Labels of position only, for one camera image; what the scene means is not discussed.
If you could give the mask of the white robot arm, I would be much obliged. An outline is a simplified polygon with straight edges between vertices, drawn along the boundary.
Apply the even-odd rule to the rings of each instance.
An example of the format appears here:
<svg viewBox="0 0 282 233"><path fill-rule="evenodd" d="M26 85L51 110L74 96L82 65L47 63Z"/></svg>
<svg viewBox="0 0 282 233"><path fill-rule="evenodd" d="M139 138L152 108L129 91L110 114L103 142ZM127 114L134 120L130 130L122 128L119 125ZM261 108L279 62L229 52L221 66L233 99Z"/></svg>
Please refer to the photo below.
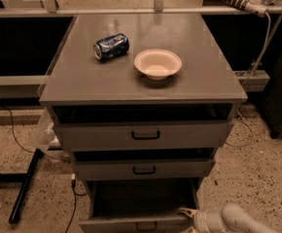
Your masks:
<svg viewBox="0 0 282 233"><path fill-rule="evenodd" d="M250 217L236 204L227 204L214 211L189 208L180 208L179 211L193 220L188 233L278 233Z"/></svg>

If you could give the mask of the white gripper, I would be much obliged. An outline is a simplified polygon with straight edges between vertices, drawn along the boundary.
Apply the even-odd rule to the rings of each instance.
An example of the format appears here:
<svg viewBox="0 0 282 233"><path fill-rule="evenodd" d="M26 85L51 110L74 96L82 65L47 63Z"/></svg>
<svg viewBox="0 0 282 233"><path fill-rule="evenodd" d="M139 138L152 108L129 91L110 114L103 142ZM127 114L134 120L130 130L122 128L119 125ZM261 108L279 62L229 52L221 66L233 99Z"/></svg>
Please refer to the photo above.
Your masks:
<svg viewBox="0 0 282 233"><path fill-rule="evenodd" d="M223 233L222 217L219 211L197 211L190 208L180 208L179 211L194 218L194 227L198 233ZM185 233L196 233L193 227Z"/></svg>

